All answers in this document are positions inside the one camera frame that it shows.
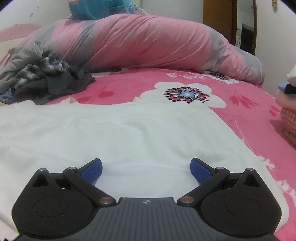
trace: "teal cloth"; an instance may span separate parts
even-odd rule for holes
[[[69,3],[74,19],[95,20],[117,13],[133,13],[139,7],[131,0],[78,0]]]

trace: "white cloth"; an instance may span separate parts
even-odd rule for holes
[[[291,73],[289,73],[287,75],[287,78],[288,78],[288,82],[296,87],[296,66],[294,67],[294,69],[292,69]]]
[[[94,158],[103,162],[96,186],[120,197],[173,197],[198,186],[189,164],[198,157],[231,172],[252,167],[282,209],[282,191],[268,170],[237,135],[206,105],[131,102],[119,105],[26,101],[1,108],[0,218],[14,228],[11,209],[34,172],[61,172]]]

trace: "plaid shirt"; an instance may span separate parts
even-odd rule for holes
[[[35,65],[28,64],[16,74],[13,81],[13,88],[15,90],[30,81],[40,80],[45,76],[60,74],[67,70],[68,63],[57,60],[52,52],[47,51],[43,56],[44,58],[38,63]]]

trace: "black cloth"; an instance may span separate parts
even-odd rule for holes
[[[64,73],[12,89],[12,96],[16,102],[32,100],[35,104],[45,104],[55,98],[84,91],[93,81],[94,77],[85,69],[68,66]]]
[[[287,84],[284,93],[285,94],[296,94],[296,87],[292,86],[291,84]]]

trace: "blue gripper pad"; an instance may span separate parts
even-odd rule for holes
[[[94,159],[89,164],[81,168],[80,177],[93,184],[101,175],[103,164],[100,159]]]
[[[195,179],[200,183],[204,183],[209,180],[213,175],[211,171],[205,168],[203,165],[197,162],[198,158],[193,158],[190,163],[190,172]]]

